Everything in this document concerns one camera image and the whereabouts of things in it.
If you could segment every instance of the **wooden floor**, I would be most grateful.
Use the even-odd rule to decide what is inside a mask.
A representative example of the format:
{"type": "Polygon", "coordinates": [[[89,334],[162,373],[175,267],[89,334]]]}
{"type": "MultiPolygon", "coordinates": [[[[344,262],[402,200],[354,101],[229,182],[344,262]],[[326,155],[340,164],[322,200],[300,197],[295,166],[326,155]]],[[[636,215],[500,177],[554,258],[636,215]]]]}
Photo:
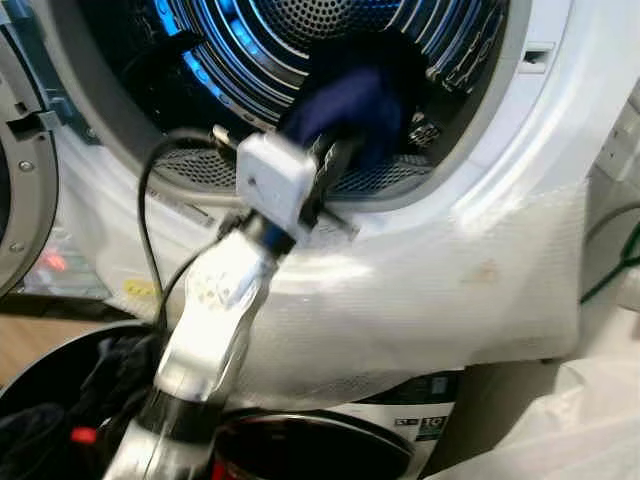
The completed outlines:
{"type": "Polygon", "coordinates": [[[104,323],[0,315],[0,385],[43,354],[104,323]]]}

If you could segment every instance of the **bubble wrap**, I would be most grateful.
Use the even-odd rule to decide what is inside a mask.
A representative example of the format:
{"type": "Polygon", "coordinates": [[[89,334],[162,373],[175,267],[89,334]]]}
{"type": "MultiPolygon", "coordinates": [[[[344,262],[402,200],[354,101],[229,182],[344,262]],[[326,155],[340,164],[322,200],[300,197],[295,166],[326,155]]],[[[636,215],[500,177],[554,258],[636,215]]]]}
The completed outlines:
{"type": "Polygon", "coordinates": [[[291,255],[256,317],[234,400],[324,408],[446,368],[566,353],[585,190],[291,255]]]}

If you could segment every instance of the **white dryer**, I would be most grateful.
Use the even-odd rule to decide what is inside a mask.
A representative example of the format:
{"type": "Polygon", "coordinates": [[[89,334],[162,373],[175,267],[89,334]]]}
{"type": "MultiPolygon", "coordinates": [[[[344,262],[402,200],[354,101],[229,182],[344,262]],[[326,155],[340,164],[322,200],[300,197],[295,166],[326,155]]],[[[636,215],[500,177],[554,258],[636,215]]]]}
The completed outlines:
{"type": "MultiPolygon", "coordinates": [[[[554,244],[553,228],[536,243],[518,220],[495,232],[484,222],[483,239],[515,231],[516,244],[531,237],[531,245],[512,248],[508,261],[481,259],[468,272],[459,271],[452,249],[467,258],[472,255],[465,249],[481,243],[469,240],[477,232],[460,234],[468,221],[518,210],[540,196],[554,202],[564,197],[553,193],[568,186],[580,190],[640,74],[638,2],[3,5],[0,139],[6,165],[0,180],[11,191],[3,200],[9,214],[0,216],[5,290],[42,248],[58,197],[59,219],[111,291],[110,301],[148,315],[154,297],[135,195],[141,162],[161,132],[213,123],[239,135],[273,128],[304,78],[311,41],[392,26],[429,56],[431,87],[407,139],[416,154],[352,172],[336,188],[332,207],[359,234],[351,241],[320,225],[287,259],[248,359],[259,365],[268,357],[279,373],[248,378],[283,387],[295,377],[286,359],[306,355],[324,370],[286,386],[301,399],[296,406],[306,405],[312,391],[324,398],[312,406],[327,406],[429,371],[564,353],[575,340],[579,236],[567,234],[564,248],[574,253],[566,268],[551,272],[554,281],[544,292],[524,298],[525,308],[514,292],[522,300],[535,288],[513,279],[514,264],[526,258],[531,269],[538,259],[546,265],[557,258],[543,248],[554,244]],[[450,257],[456,262],[447,268],[450,257]],[[478,282],[495,289],[463,291],[478,282]],[[509,308],[498,311],[500,292],[508,294],[509,308]],[[462,303],[468,305],[456,310],[462,303]],[[540,318],[523,311],[532,304],[540,306],[540,318]],[[334,349],[331,358],[309,355],[312,341],[315,350],[334,349]],[[347,376],[358,377],[362,388],[349,390],[336,377],[345,364],[354,366],[347,376]],[[318,382],[326,388],[311,388],[318,382]]],[[[164,278],[213,238],[228,211],[241,208],[234,175],[219,157],[200,151],[176,152],[157,169],[148,216],[164,278]]],[[[580,195],[571,198],[557,201],[567,207],[580,195]]],[[[554,211],[546,208],[530,217],[544,223],[554,211]]],[[[565,210],[581,212],[579,205],[565,210]]],[[[566,223],[561,216],[554,221],[566,223]]],[[[573,226],[580,229],[579,218],[573,226]]],[[[280,406],[277,398],[272,403],[280,406]]]]}

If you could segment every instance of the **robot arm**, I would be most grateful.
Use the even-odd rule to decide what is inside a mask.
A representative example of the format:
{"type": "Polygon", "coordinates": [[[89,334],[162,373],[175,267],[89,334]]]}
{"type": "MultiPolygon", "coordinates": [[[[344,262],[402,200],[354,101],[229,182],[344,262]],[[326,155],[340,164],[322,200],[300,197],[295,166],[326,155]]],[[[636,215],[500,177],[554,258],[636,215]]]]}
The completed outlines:
{"type": "Polygon", "coordinates": [[[278,135],[254,134],[238,146],[237,192],[252,212],[191,267],[153,391],[106,480],[193,478],[207,465],[278,260],[315,225],[326,191],[360,145],[325,136],[309,153],[278,135]]]}

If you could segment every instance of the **washing machine door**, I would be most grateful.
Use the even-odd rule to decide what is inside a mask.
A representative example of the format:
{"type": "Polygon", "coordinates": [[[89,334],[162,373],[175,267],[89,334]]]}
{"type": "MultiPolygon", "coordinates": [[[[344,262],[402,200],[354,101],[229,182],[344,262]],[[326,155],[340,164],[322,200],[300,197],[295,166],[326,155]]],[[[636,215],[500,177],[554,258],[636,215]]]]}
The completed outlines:
{"type": "Polygon", "coordinates": [[[38,258],[58,199],[49,110],[37,80],[0,12],[0,296],[38,258]]]}

